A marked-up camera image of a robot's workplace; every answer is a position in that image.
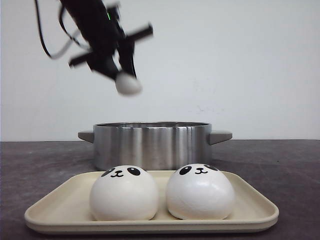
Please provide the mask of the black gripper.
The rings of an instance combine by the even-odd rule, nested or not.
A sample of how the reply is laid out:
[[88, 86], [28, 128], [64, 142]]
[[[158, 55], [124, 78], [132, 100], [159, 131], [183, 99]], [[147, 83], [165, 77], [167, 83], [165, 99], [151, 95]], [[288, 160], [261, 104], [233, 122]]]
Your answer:
[[101, 0], [62, 0], [61, 4], [90, 46], [89, 53], [71, 59], [69, 66], [75, 67], [86, 62], [91, 70], [115, 80], [119, 70], [113, 55], [118, 51], [122, 70], [137, 77], [134, 66], [135, 42], [153, 35], [151, 24], [126, 34], [119, 23], [117, 3], [106, 7]]

